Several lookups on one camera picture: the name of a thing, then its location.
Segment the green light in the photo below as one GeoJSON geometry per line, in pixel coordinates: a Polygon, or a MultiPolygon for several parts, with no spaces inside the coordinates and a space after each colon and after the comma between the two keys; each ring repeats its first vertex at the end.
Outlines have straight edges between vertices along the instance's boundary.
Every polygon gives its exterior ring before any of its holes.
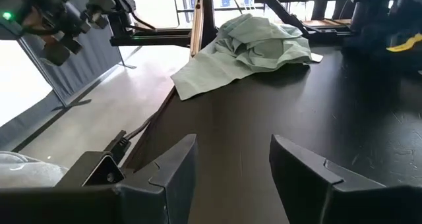
{"type": "Polygon", "coordinates": [[[12,19],[12,13],[8,13],[8,12],[3,13],[3,18],[6,20],[12,19]]]}

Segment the gray curtain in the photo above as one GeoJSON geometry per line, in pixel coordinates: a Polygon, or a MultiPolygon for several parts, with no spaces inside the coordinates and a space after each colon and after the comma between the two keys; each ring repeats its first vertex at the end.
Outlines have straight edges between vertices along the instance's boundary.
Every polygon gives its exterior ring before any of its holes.
{"type": "MultiPolygon", "coordinates": [[[[83,10],[88,0],[71,1],[78,9],[83,10]]],[[[87,35],[81,35],[78,38],[84,47],[78,55],[72,55],[60,67],[42,65],[52,80],[51,86],[57,89],[62,98],[71,97],[120,61],[118,49],[110,46],[110,37],[110,28],[91,29],[87,35]]],[[[25,36],[24,39],[32,51],[39,55],[44,46],[43,41],[36,36],[25,36]]],[[[61,105],[59,100],[50,93],[41,102],[0,127],[0,149],[21,136],[59,105],[61,105]]]]}

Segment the light green cloth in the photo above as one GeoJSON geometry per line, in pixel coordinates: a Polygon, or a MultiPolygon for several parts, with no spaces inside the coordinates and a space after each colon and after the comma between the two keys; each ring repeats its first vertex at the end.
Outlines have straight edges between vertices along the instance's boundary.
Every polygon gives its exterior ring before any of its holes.
{"type": "Polygon", "coordinates": [[[311,62],[308,40],[301,35],[294,26],[243,14],[223,24],[217,38],[171,79],[184,100],[286,63],[311,62]]]}

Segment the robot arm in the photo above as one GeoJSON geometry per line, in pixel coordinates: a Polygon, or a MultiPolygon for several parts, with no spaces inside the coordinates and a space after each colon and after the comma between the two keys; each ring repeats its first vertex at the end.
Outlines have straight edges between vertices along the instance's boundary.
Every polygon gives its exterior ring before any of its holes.
{"type": "Polygon", "coordinates": [[[70,52],[77,54],[82,46],[76,41],[91,28],[104,29],[113,19],[115,34],[131,35],[135,30],[155,30],[132,26],[129,14],[135,14],[133,0],[88,0],[83,11],[71,0],[0,0],[0,40],[18,40],[25,34],[37,35],[45,46],[44,57],[54,65],[62,65],[70,52]]]}

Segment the gray concrete floor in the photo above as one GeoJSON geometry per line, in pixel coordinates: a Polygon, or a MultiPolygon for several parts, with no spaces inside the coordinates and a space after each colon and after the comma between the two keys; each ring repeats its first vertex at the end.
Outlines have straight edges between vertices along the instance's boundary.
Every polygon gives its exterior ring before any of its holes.
{"type": "Polygon", "coordinates": [[[85,97],[91,103],[72,108],[20,153],[71,167],[84,152],[102,151],[120,130],[132,132],[158,110],[173,87],[170,76],[188,60],[186,48],[143,47],[125,61],[137,69],[119,67],[85,97]]]}

